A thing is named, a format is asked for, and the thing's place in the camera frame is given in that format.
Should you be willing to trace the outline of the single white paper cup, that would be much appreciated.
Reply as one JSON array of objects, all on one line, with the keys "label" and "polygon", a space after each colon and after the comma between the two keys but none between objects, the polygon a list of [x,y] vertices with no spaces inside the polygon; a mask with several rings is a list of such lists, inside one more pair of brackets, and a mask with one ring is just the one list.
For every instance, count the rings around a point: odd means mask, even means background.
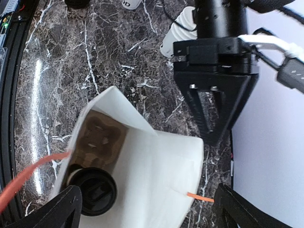
[{"label": "single white paper cup", "polygon": [[68,178],[67,178],[67,182],[66,182],[66,185],[67,185],[67,186],[71,185],[71,181],[72,181],[73,177],[74,177],[78,172],[80,172],[81,170],[82,170],[82,168],[81,168],[81,169],[76,169],[76,170],[74,170],[74,171],[72,171],[72,172],[70,173],[70,175],[69,175]]}]

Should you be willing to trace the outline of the stack of white paper cups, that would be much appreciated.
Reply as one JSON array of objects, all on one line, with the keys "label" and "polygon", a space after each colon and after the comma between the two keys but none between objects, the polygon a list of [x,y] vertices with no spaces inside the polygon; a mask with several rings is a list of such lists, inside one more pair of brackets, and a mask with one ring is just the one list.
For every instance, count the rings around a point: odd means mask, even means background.
[{"label": "stack of white paper cups", "polygon": [[175,23],[171,24],[169,31],[160,45],[160,52],[163,56],[168,58],[174,56],[174,42],[197,39],[196,24],[193,21],[194,10],[195,8],[192,6],[185,7],[175,19],[175,21],[182,25],[185,29],[179,27]]}]

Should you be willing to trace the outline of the single black cup lid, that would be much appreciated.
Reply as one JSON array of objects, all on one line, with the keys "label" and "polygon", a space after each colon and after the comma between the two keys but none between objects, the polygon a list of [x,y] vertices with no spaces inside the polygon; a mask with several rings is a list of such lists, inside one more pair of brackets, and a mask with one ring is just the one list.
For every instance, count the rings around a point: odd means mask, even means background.
[{"label": "single black cup lid", "polygon": [[117,198],[117,185],[113,177],[99,168],[83,168],[72,179],[82,195],[81,214],[95,217],[112,208]]}]

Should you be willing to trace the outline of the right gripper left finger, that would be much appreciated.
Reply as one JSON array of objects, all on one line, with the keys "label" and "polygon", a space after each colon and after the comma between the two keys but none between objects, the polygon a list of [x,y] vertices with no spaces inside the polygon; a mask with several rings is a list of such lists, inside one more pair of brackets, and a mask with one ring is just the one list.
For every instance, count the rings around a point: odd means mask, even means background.
[{"label": "right gripper left finger", "polygon": [[69,186],[30,215],[8,224],[8,228],[77,228],[82,209],[78,186]]}]

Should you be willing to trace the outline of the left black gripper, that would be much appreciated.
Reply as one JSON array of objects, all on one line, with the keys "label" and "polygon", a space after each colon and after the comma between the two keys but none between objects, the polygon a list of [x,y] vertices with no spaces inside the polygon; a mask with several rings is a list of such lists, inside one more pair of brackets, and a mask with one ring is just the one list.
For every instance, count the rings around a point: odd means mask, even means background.
[{"label": "left black gripper", "polygon": [[205,74],[220,74],[215,92],[219,111],[215,130],[231,130],[258,79],[259,68],[251,53],[243,47],[239,35],[247,34],[245,4],[240,0],[197,0],[192,17],[197,38],[173,44],[174,81],[181,91],[198,126],[201,139],[217,145],[221,139],[209,130],[198,90],[206,89]]}]

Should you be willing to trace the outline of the stack of black lids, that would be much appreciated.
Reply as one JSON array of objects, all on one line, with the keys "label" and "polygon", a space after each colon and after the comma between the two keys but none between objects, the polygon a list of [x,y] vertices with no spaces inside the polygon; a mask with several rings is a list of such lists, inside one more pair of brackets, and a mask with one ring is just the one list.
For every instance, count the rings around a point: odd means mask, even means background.
[{"label": "stack of black lids", "polygon": [[64,2],[73,9],[83,9],[88,6],[90,0],[64,0]]}]

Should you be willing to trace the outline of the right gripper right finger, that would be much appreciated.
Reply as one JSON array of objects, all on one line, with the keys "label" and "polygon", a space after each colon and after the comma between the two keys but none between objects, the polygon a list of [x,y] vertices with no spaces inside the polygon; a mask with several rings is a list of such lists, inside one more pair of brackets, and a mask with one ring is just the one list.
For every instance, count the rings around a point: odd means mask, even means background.
[{"label": "right gripper right finger", "polygon": [[289,226],[259,210],[229,186],[220,183],[214,196],[218,228],[288,228]]}]

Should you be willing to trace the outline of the printed paper takeout bag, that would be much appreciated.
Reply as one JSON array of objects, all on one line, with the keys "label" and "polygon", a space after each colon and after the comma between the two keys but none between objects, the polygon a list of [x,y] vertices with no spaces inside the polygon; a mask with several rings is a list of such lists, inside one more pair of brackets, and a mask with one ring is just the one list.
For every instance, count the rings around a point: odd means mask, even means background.
[{"label": "printed paper takeout bag", "polygon": [[0,209],[8,207],[22,185],[37,168],[52,161],[61,166],[49,201],[67,187],[70,173],[81,167],[69,166],[76,137],[88,112],[103,113],[128,128],[118,159],[103,169],[117,185],[117,198],[105,214],[81,214],[78,228],[178,228],[190,209],[189,193],[198,189],[204,143],[201,138],[153,129],[115,86],[104,90],[82,110],[66,152],[54,153],[30,163],[0,195]]}]

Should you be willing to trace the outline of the brown cardboard cup carrier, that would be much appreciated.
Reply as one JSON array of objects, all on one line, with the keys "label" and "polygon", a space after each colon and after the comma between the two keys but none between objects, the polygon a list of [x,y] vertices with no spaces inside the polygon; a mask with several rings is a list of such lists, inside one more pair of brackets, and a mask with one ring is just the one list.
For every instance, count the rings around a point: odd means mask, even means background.
[{"label": "brown cardboard cup carrier", "polygon": [[115,119],[91,110],[76,137],[69,166],[107,169],[118,159],[128,128]]}]

